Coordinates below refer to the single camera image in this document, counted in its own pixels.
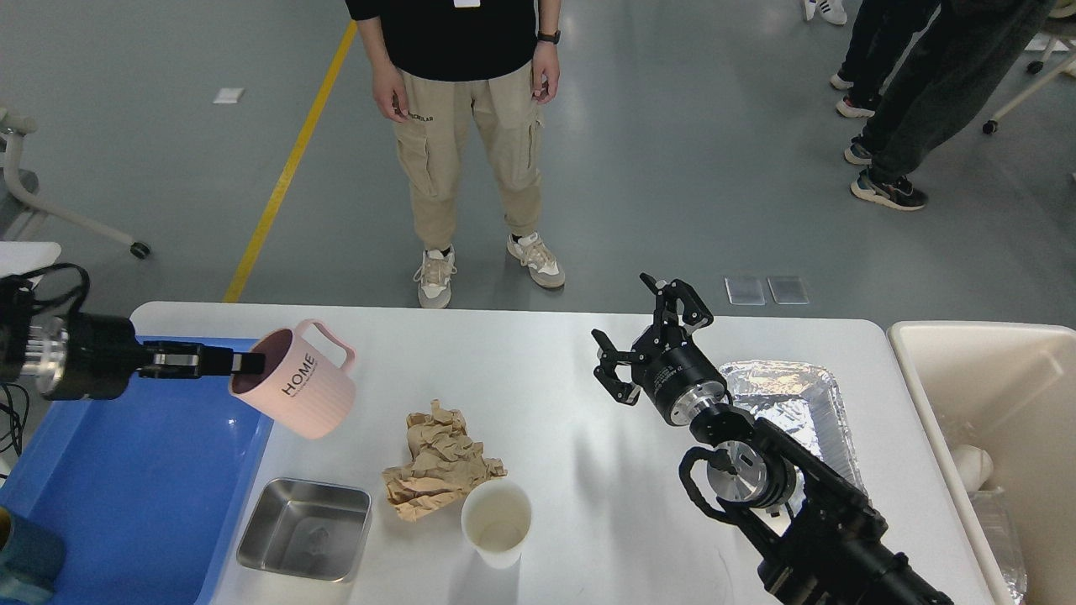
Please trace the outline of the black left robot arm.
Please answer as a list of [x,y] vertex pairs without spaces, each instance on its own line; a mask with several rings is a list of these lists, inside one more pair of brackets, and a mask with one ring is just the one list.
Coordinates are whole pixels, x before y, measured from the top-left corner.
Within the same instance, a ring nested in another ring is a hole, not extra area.
[[91,277],[73,263],[3,276],[3,388],[34,379],[46,400],[115,400],[132,376],[193,381],[256,376],[266,354],[218,344],[142,340],[129,318],[84,313]]

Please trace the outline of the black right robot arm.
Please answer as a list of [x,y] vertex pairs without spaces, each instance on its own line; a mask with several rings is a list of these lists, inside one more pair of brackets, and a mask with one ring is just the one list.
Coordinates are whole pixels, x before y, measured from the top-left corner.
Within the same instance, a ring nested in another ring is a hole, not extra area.
[[761,555],[758,577],[783,604],[949,604],[883,544],[887,521],[868,495],[768,418],[739,408],[693,334],[714,322],[694,287],[641,273],[651,325],[628,350],[593,329],[594,375],[633,406],[648,396],[667,424],[696,439],[678,465],[689,501],[739,529]]

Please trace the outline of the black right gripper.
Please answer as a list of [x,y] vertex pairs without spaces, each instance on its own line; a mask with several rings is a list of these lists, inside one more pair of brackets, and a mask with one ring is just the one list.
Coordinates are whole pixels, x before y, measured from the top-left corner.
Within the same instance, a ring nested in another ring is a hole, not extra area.
[[[714,314],[684,280],[664,281],[649,273],[641,273],[641,280],[656,296],[653,321],[641,341],[667,348],[649,352],[643,361],[643,353],[620,351],[606,333],[592,329],[599,346],[594,375],[604,390],[615,402],[635,406],[642,388],[662,420],[675,428],[689,425],[706,409],[730,406],[726,379],[691,341],[692,333],[714,322]],[[619,379],[619,366],[635,366],[635,382]]]

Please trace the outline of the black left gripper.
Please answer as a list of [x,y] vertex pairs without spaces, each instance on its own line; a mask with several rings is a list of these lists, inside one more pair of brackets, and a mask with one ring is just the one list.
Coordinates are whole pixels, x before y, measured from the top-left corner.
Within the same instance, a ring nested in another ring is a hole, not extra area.
[[41,353],[36,386],[47,400],[111,400],[132,374],[153,379],[201,376],[259,376],[266,354],[238,352],[201,342],[146,341],[134,337],[124,316],[91,313],[56,315],[37,328]]

